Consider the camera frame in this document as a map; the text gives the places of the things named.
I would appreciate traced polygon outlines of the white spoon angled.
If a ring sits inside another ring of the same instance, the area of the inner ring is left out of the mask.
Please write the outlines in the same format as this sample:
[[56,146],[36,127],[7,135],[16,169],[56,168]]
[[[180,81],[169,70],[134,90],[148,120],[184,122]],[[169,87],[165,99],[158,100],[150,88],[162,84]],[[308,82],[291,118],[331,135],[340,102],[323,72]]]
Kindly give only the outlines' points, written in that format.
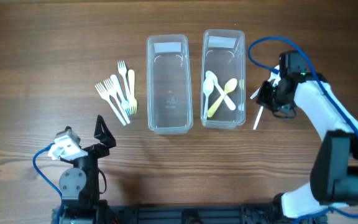
[[251,95],[250,99],[254,99],[259,93],[260,87]]

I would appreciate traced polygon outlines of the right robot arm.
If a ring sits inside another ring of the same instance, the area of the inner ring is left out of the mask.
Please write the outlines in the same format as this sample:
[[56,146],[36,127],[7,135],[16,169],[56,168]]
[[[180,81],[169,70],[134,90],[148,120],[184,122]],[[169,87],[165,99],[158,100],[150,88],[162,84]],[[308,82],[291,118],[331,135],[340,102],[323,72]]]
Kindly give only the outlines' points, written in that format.
[[271,78],[260,87],[257,103],[279,118],[294,118],[296,109],[303,110],[322,140],[309,182],[276,197],[281,215],[298,222],[357,205],[358,121],[299,51],[280,54]]

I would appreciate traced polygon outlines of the yellow plastic spoon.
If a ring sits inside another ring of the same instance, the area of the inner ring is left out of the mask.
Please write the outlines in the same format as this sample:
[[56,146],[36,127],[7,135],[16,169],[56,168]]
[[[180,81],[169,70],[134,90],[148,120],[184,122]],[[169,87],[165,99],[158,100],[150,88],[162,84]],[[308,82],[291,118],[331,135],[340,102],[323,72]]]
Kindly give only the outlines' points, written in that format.
[[224,91],[221,94],[221,96],[212,104],[212,106],[209,108],[207,117],[211,118],[219,108],[220,104],[224,100],[224,98],[227,96],[228,93],[234,91],[237,86],[237,80],[235,78],[230,79],[224,86]]

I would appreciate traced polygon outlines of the white spoon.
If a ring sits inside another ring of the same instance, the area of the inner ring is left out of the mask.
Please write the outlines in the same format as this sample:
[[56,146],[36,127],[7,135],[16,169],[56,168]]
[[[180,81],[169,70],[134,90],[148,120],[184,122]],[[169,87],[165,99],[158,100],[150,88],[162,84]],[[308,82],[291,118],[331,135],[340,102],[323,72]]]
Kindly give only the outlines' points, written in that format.
[[[224,93],[224,90],[221,88],[221,86],[218,83],[218,78],[217,76],[212,72],[212,71],[207,71],[206,72],[206,78],[210,78],[212,79],[214,86],[216,87],[216,89],[218,90],[218,92],[222,95]],[[234,111],[236,109],[236,106],[234,104],[234,102],[230,99],[230,97],[228,97],[227,95],[224,97],[224,101],[227,105],[227,107]]]
[[259,124],[259,121],[260,121],[261,115],[263,113],[263,110],[264,110],[264,107],[261,106],[260,109],[259,109],[259,112],[257,113],[257,117],[256,117],[254,125],[253,125],[253,130],[257,129],[257,126]]
[[206,78],[203,82],[203,93],[205,95],[205,101],[204,101],[204,111],[203,111],[203,118],[208,118],[208,101],[209,96],[212,94],[214,90],[214,83],[211,78]]

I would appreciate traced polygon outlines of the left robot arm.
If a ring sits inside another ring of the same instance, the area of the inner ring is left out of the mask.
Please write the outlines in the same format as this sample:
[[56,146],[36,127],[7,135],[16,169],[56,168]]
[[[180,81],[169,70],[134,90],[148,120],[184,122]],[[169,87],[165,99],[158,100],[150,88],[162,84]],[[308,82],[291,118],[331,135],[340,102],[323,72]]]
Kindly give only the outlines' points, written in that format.
[[96,119],[94,138],[99,143],[82,148],[80,138],[69,126],[55,136],[50,155],[73,167],[60,177],[62,205],[52,212],[52,223],[120,222],[107,201],[99,198],[103,194],[99,175],[104,173],[98,167],[98,159],[108,156],[110,148],[116,146],[115,138],[100,115]]

